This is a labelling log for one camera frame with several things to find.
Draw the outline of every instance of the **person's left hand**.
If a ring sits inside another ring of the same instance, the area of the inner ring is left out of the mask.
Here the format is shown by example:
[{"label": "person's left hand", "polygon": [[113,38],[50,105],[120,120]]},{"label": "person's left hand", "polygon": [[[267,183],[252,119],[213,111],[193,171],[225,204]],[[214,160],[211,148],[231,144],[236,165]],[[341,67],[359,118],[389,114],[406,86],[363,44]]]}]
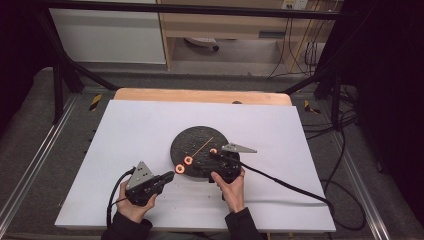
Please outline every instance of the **person's left hand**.
[{"label": "person's left hand", "polygon": [[125,200],[116,203],[118,206],[118,212],[133,222],[141,223],[141,220],[144,218],[144,214],[146,214],[147,211],[155,206],[155,200],[158,195],[154,194],[144,207],[133,205],[128,199],[126,199],[125,196],[125,188],[127,187],[128,181],[129,180],[124,181],[120,185],[119,197],[117,201],[120,199]]}]

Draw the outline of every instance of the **white cabinet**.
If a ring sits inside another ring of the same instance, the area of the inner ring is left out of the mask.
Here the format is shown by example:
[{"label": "white cabinet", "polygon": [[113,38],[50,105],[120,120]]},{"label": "white cabinet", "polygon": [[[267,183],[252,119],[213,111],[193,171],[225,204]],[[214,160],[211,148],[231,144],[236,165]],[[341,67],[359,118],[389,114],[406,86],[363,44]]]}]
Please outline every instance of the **white cabinet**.
[{"label": "white cabinet", "polygon": [[68,9],[50,12],[66,52],[75,61],[166,64],[157,13]]}]

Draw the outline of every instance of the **person's right hand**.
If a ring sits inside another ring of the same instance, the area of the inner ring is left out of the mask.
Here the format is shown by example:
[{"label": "person's right hand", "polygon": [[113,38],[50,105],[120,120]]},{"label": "person's right hand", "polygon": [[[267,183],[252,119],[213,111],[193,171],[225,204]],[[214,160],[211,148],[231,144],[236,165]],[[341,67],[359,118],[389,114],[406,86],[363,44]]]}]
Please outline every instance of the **person's right hand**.
[{"label": "person's right hand", "polygon": [[245,171],[241,168],[240,175],[232,183],[228,184],[218,173],[211,173],[213,180],[224,194],[224,199],[230,212],[237,213],[244,209],[244,174]]}]

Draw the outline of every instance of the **wooden table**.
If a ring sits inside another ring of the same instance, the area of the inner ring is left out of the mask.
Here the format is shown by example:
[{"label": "wooden table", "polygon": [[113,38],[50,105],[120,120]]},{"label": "wooden table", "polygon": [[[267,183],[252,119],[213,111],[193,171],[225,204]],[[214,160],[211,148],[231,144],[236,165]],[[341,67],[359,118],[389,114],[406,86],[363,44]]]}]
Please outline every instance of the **wooden table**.
[{"label": "wooden table", "polygon": [[[234,101],[244,104],[231,104]],[[119,176],[140,161],[155,175],[173,170],[172,141],[192,126],[215,128],[229,142],[258,150],[240,153],[242,162],[324,196],[297,110],[287,95],[120,89],[108,104],[55,225],[104,229],[107,200]],[[244,192],[261,232],[335,231],[324,203],[259,174],[246,171]],[[227,214],[215,184],[177,174],[146,218],[156,231],[206,232],[225,231]]]}]

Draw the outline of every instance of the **orange circle marker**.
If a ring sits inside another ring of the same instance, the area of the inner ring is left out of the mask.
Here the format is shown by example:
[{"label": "orange circle marker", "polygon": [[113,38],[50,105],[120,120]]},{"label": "orange circle marker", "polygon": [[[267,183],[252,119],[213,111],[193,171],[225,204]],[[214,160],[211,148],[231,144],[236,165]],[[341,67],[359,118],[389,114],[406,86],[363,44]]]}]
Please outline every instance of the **orange circle marker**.
[{"label": "orange circle marker", "polygon": [[193,163],[193,158],[190,156],[187,156],[184,158],[184,163],[187,165],[191,165]]},{"label": "orange circle marker", "polygon": [[184,173],[185,167],[182,164],[175,166],[175,172],[178,174]]}]

